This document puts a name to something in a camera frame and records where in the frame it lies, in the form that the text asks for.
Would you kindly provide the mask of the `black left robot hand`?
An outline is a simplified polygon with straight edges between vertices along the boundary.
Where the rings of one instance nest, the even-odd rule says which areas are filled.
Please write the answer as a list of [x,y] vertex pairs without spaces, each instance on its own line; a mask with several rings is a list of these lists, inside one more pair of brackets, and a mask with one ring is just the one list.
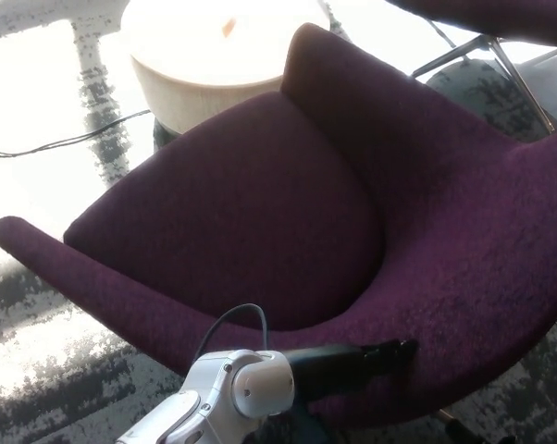
[[377,345],[325,345],[285,351],[293,374],[295,401],[309,403],[364,389],[378,376],[403,370],[418,350],[415,339]]

